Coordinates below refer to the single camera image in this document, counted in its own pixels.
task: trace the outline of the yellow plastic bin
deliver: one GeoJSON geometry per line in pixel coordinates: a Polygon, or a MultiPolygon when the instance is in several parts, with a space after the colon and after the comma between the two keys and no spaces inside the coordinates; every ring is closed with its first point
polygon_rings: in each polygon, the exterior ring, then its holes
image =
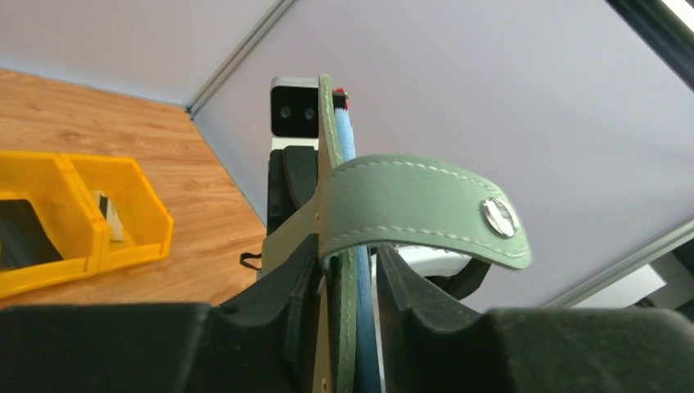
{"type": "Polygon", "coordinates": [[[107,272],[169,256],[174,220],[155,194],[140,166],[132,158],[61,154],[78,180],[78,191],[92,214],[101,215],[91,191],[103,191],[111,199],[123,224],[124,240],[109,241],[109,227],[102,238],[103,253],[97,272],[107,272]]]}
{"type": "Polygon", "coordinates": [[[63,260],[0,270],[0,297],[93,275],[104,220],[83,202],[56,154],[0,151],[0,200],[28,200],[63,260]]]}

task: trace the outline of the wooden board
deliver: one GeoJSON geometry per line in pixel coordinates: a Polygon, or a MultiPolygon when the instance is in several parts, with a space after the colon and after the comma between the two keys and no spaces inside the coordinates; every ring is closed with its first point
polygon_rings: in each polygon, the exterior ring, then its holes
{"type": "Polygon", "coordinates": [[[174,220],[167,260],[0,300],[206,301],[248,287],[265,228],[183,109],[0,70],[0,149],[137,159],[174,220]]]}

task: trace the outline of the camera lens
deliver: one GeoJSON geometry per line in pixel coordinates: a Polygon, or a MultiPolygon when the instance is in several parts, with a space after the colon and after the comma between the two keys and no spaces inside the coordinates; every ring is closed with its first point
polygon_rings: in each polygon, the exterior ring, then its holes
{"type": "Polygon", "coordinates": [[[289,119],[289,116],[291,116],[291,109],[289,106],[285,106],[280,110],[280,116],[282,116],[283,119],[289,119]]]}

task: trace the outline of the camera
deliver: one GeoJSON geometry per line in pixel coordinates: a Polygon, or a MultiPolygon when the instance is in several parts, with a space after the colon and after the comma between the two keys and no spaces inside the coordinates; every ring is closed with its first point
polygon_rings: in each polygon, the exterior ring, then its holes
{"type": "Polygon", "coordinates": [[[318,138],[318,79],[286,76],[273,79],[270,118],[276,138],[318,138]]]}

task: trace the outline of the white stitching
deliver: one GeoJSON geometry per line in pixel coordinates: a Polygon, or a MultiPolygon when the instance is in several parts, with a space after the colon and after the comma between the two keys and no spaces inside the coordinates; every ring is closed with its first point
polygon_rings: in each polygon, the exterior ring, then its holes
{"type": "Polygon", "coordinates": [[[334,177],[337,177],[337,176],[340,175],[340,174],[343,174],[343,173],[346,173],[346,172],[349,172],[349,171],[352,171],[352,170],[361,169],[361,168],[364,168],[364,167],[367,167],[367,166],[374,166],[374,165],[406,165],[406,166],[411,166],[411,167],[413,167],[413,168],[421,168],[421,169],[434,170],[434,171],[436,171],[436,172],[441,172],[441,173],[443,173],[443,174],[449,174],[449,175],[453,176],[454,178],[459,178],[459,179],[461,179],[461,180],[465,180],[465,181],[467,181],[467,182],[473,183],[473,184],[475,184],[475,185],[477,185],[477,186],[483,187],[485,190],[488,190],[488,191],[491,191],[491,192],[498,192],[498,189],[493,188],[493,187],[490,187],[490,186],[487,185],[487,184],[480,183],[480,182],[478,182],[478,181],[476,181],[476,180],[473,180],[473,179],[471,179],[471,178],[468,178],[468,177],[465,176],[465,175],[456,174],[455,172],[451,172],[451,171],[446,170],[446,169],[441,169],[441,168],[435,167],[435,166],[433,166],[433,165],[424,165],[424,164],[419,164],[419,163],[410,162],[410,161],[376,161],[376,162],[367,162],[366,164],[359,164],[359,165],[355,165],[355,166],[352,166],[352,167],[349,167],[349,168],[345,168],[345,169],[342,169],[342,170],[337,169],[337,170],[333,173],[333,176],[332,176],[332,177],[334,178],[334,177]]]}
{"type": "MultiPolygon", "coordinates": [[[[350,258],[349,257],[349,251],[347,251],[347,260],[349,261],[350,264],[354,265],[355,269],[357,268],[356,256],[354,257],[354,259],[350,258]]],[[[348,292],[347,293],[347,312],[345,313],[345,315],[346,315],[345,322],[347,324],[347,337],[345,338],[345,345],[347,346],[348,349],[352,346],[351,340],[349,338],[351,337],[351,334],[352,334],[351,333],[352,313],[350,313],[350,310],[352,309],[352,295],[354,294],[354,292],[352,290],[356,287],[352,283],[353,280],[354,280],[354,274],[349,274],[347,276],[347,292],[348,292]]],[[[345,352],[345,361],[349,360],[348,353],[349,353],[349,351],[345,352]]]]}
{"type": "MultiPolygon", "coordinates": [[[[327,119],[328,122],[328,129],[332,129],[332,124],[330,122],[330,116],[328,116],[327,119]]],[[[335,154],[335,161],[337,161],[339,164],[342,163],[342,145],[340,145],[340,148],[337,147],[337,141],[339,141],[339,137],[336,134],[333,133],[328,133],[330,135],[330,143],[332,145],[332,151],[335,154]]]]}
{"type": "Polygon", "coordinates": [[[499,250],[498,248],[494,248],[493,246],[491,246],[489,244],[476,242],[476,241],[470,239],[469,237],[453,235],[451,233],[442,233],[442,232],[437,232],[437,231],[430,231],[428,229],[415,229],[415,228],[407,228],[407,227],[403,228],[403,227],[397,227],[394,225],[391,225],[389,227],[378,226],[375,228],[362,228],[360,230],[354,230],[354,231],[351,231],[349,233],[343,233],[341,235],[331,237],[330,239],[326,240],[325,242],[323,242],[323,244],[321,245],[320,248],[324,249],[326,247],[326,244],[329,244],[331,242],[334,242],[336,240],[339,240],[339,239],[342,239],[345,237],[350,237],[353,235],[359,235],[359,234],[367,233],[367,232],[390,231],[390,230],[401,231],[401,232],[412,232],[412,233],[424,233],[426,235],[436,235],[436,236],[440,236],[440,237],[447,237],[450,239],[462,240],[464,242],[469,242],[472,244],[476,244],[477,246],[484,247],[487,250],[495,251],[495,252],[497,252],[501,255],[505,255],[509,258],[520,258],[521,256],[525,255],[525,252],[527,251],[527,249],[524,248],[524,249],[520,250],[520,252],[518,252],[518,253],[508,253],[508,252],[505,252],[503,250],[499,250]]]}

